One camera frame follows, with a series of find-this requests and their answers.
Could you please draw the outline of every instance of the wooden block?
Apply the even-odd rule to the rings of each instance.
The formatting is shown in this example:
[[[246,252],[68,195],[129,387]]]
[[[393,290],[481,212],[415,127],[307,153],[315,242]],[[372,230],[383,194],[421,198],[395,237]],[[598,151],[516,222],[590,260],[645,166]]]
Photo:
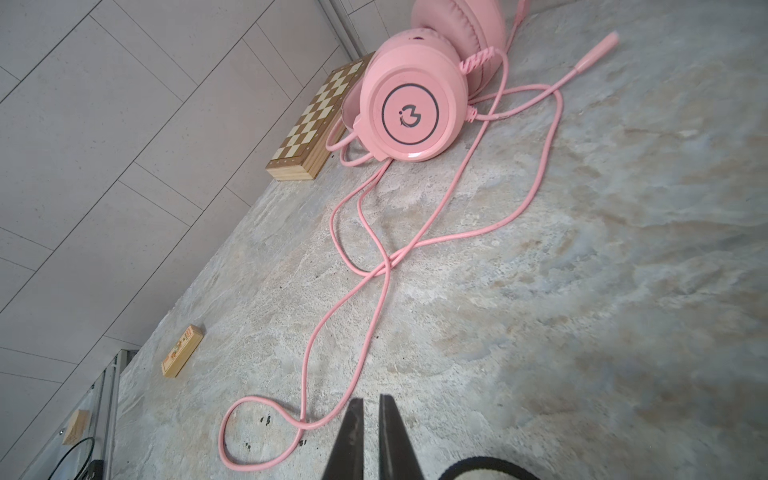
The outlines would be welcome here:
[[[372,56],[367,55],[331,72],[266,165],[266,171],[274,178],[314,180],[317,177],[330,156],[326,139],[341,116],[343,99],[362,77]],[[333,143],[342,135],[343,129],[332,139]]]
[[[168,353],[161,365],[163,369],[163,376],[168,378],[174,378],[179,374],[181,367],[192,355],[192,352],[200,344],[203,339],[203,331],[194,325],[189,325],[184,330],[184,335],[181,336],[174,348]]]
[[[85,424],[88,423],[88,417],[91,413],[88,410],[78,410],[69,417],[67,432],[64,434],[62,445],[74,445],[80,441],[85,431]]]

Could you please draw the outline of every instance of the wooden chess board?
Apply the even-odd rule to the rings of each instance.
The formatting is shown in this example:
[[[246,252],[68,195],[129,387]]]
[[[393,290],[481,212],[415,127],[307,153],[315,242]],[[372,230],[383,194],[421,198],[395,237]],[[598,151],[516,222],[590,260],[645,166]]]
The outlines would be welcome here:
[[[266,165],[277,180],[314,180],[330,152],[325,149],[328,133],[341,115],[341,104],[350,88],[362,77],[372,55],[331,72],[309,105],[290,129]]]

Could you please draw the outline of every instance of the concrete floor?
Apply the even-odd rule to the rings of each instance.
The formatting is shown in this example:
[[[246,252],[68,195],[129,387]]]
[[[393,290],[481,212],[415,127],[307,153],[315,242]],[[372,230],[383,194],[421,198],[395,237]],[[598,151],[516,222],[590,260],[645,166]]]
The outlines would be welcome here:
[[[397,399],[430,479],[473,455],[541,478],[765,478],[766,18],[759,0],[580,0],[526,22],[512,84],[559,79],[611,30],[622,44],[563,89],[551,162],[525,214],[396,269],[356,390],[367,478],[381,392]],[[552,111],[546,102],[490,128],[430,236],[517,206]],[[437,160],[393,165],[366,201],[389,251],[432,212],[478,128]],[[270,185],[123,375],[115,478],[319,478],[340,419],[260,474],[222,466],[217,430],[242,395],[298,404],[307,338],[358,281],[333,248],[329,214],[375,168],[330,161],[314,182]],[[339,225],[355,261],[378,263],[353,207]],[[348,384],[379,282],[316,343],[314,419]],[[207,335],[165,379],[160,362],[190,323]],[[242,406],[227,444],[252,462],[292,437],[271,410]]]

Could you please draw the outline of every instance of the headphone logo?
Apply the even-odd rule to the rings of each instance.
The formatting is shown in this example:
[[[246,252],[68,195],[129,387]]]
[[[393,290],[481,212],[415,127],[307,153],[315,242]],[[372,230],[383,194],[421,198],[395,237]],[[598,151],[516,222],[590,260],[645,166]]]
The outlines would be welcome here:
[[[412,123],[408,123],[408,122],[407,122],[407,121],[405,121],[405,119],[402,117],[402,113],[403,113],[403,111],[406,111],[406,110],[410,110],[410,111],[411,111],[411,113],[410,113],[410,116],[416,119],[416,120],[415,120],[415,121],[413,121]],[[418,124],[419,124],[419,122],[420,122],[421,120],[422,120],[422,115],[421,115],[421,114],[417,114],[417,113],[416,113],[416,106],[415,106],[415,105],[406,105],[406,106],[405,106],[405,107],[403,107],[403,108],[402,108],[402,110],[400,111],[400,124],[401,124],[403,127],[413,128],[413,127],[415,127],[416,125],[418,125]]]

